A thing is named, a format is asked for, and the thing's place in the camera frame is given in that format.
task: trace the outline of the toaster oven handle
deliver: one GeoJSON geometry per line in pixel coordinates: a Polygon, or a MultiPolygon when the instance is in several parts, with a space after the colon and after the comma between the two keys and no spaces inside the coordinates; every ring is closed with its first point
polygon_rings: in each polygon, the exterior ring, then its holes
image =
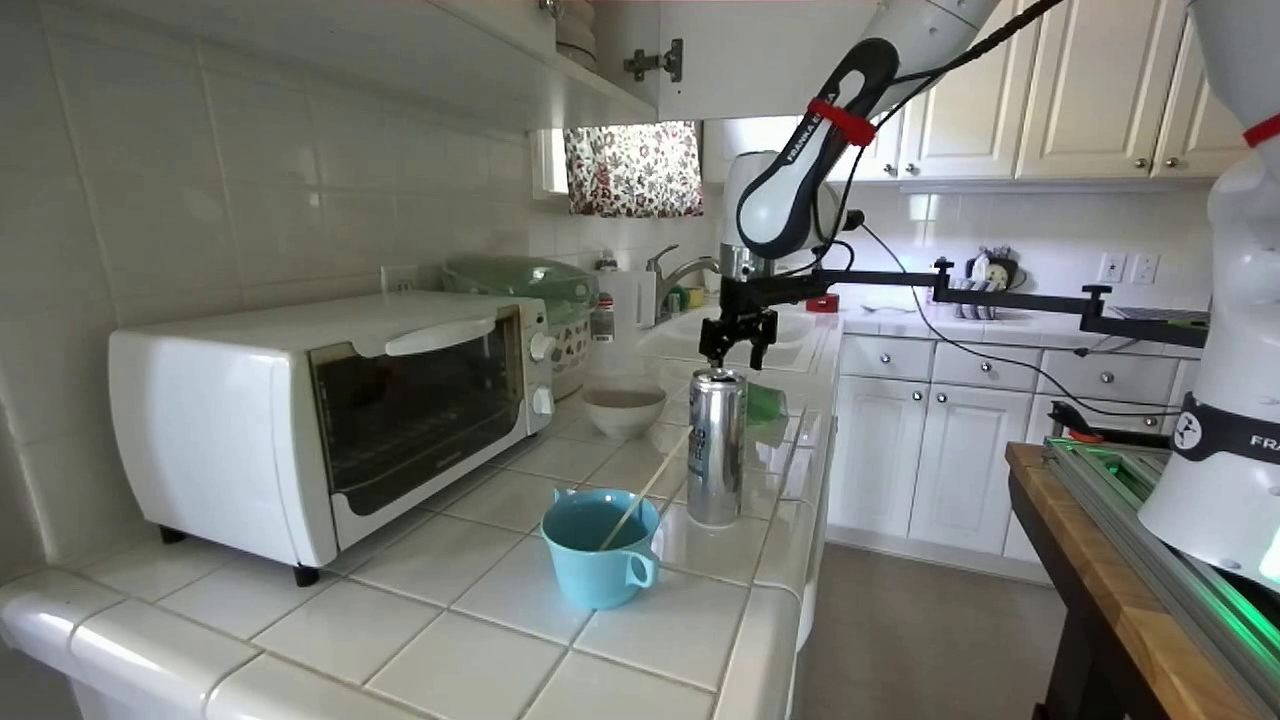
{"type": "Polygon", "coordinates": [[[390,353],[390,358],[425,358],[425,353],[473,343],[473,339],[487,335],[493,324],[495,324],[495,320],[484,318],[484,320],[457,320],[457,324],[435,324],[435,330],[406,332],[406,335],[393,335],[393,339],[383,343],[383,353],[390,353]]]}

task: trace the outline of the bowl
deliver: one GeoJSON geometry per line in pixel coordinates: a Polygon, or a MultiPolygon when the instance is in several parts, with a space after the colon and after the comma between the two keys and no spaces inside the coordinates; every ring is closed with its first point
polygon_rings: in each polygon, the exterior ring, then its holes
{"type": "Polygon", "coordinates": [[[640,435],[666,413],[666,399],[661,388],[586,388],[589,420],[613,442],[640,435]]]}

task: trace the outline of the toaster oven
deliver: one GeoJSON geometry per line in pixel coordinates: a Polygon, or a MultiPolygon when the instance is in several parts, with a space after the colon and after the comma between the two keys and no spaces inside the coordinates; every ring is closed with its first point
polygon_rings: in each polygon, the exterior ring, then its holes
{"type": "Polygon", "coordinates": [[[145,522],[291,566],[301,586],[552,415],[549,318],[514,298],[119,330],[108,362],[145,522]]]}

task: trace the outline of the window curtain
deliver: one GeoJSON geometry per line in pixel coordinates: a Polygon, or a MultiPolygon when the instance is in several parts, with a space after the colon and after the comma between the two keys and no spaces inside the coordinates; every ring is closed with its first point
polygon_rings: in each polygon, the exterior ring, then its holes
{"type": "Polygon", "coordinates": [[[702,215],[697,126],[564,131],[568,205],[586,215],[702,215]]]}

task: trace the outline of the cable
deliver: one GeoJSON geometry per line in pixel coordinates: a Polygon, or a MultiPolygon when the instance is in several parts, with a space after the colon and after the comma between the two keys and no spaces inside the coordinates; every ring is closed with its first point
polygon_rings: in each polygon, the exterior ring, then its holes
{"type": "MultiPolygon", "coordinates": [[[[886,250],[886,258],[887,258],[901,272],[909,272],[909,265],[887,250],[887,241],[886,241],[873,223],[861,223],[861,227],[886,250]]],[[[923,312],[923,306],[921,306],[921,293],[912,293],[912,306],[917,306],[917,318],[923,320],[923,330],[929,330],[939,343],[951,343],[958,353],[969,353],[969,358],[977,358],[977,362],[1029,368],[1029,372],[1043,377],[1056,392],[1066,392],[1073,405],[1082,405],[1082,408],[1090,408],[1090,413],[1096,413],[1096,415],[1178,415],[1178,413],[1113,413],[1113,408],[1096,408],[1096,405],[1082,399],[1067,386],[1062,386],[1051,372],[1043,372],[1039,363],[1026,363],[1026,362],[1013,362],[1013,358],[977,353],[977,348],[945,335],[945,332],[929,320],[929,312],[923,312]]]]}

